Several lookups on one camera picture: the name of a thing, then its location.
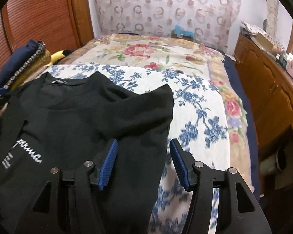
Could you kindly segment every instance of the wooden wardrobe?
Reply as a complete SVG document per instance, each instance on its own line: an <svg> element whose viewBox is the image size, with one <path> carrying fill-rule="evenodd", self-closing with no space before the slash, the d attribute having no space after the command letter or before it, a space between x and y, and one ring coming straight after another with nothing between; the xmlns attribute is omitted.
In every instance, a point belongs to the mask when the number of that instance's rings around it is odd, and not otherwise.
<svg viewBox="0 0 293 234"><path fill-rule="evenodd" d="M88 0L9 0L0 12L0 69L30 39L53 54L93 38Z"/></svg>

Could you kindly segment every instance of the yellow plush toy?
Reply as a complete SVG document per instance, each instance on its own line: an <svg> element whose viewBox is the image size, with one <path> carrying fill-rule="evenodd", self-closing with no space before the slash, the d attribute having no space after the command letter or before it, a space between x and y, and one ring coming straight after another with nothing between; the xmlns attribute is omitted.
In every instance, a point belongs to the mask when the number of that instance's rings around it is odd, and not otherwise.
<svg viewBox="0 0 293 234"><path fill-rule="evenodd" d="M69 51L69 50L61 50L61 51L58 51L58 52L52 54L51 55L51 62L48 63L46 66L49 67L49 66L53 65L55 62L68 56L70 53L71 53L71 51Z"/></svg>

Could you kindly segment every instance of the blue floral blanket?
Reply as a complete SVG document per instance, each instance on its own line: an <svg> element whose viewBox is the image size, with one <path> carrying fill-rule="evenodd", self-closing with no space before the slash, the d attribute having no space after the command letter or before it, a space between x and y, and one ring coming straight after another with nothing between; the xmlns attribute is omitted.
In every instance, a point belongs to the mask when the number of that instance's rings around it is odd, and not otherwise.
<svg viewBox="0 0 293 234"><path fill-rule="evenodd" d="M230 166L230 143L223 98L208 80L175 71L99 65L54 65L46 71L57 78L86 78L100 71L115 84L137 94L168 84L174 93L173 120L167 138L167 157L158 188L148 233L179 234L188 214L192 193L181 187L168 144L177 138L185 151L211 168ZM215 233L218 213L218 189L214 188L209 233Z"/></svg>

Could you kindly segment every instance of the wooden dresser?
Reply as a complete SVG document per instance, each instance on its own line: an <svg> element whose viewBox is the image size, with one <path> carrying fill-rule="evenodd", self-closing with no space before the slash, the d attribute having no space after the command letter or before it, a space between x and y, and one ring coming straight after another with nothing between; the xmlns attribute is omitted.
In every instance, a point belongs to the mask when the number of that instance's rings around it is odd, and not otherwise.
<svg viewBox="0 0 293 234"><path fill-rule="evenodd" d="M234 54L243 89L251 102L259 157L267 157L263 148L281 136L293 135L293 80L242 34Z"/></svg>

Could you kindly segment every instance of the clothing label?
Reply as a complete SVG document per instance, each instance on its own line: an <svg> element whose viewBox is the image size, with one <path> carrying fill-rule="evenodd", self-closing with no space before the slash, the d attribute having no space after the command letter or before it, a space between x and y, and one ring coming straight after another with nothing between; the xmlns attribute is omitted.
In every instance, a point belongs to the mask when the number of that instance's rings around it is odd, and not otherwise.
<svg viewBox="0 0 293 234"><path fill-rule="evenodd" d="M1 162L4 168L9 168L11 166L11 164L9 163L9 161L13 158L13 155L11 152L9 152L5 159L3 159L3 161Z"/></svg>
<svg viewBox="0 0 293 234"><path fill-rule="evenodd" d="M62 81L62 80L59 80L59 79L55 79L51 83L52 84L67 84L66 81Z"/></svg>
<svg viewBox="0 0 293 234"><path fill-rule="evenodd" d="M32 157L33 160L35 160L37 163L42 162L42 160L39 159L41 155L40 154L35 155L36 152L33 151L33 149L31 149L30 147L27 147L28 143L24 141L23 139L16 141L15 145L12 148L14 148L18 144L21 146L21 148L23 148L26 152L28 152L28 154Z"/></svg>

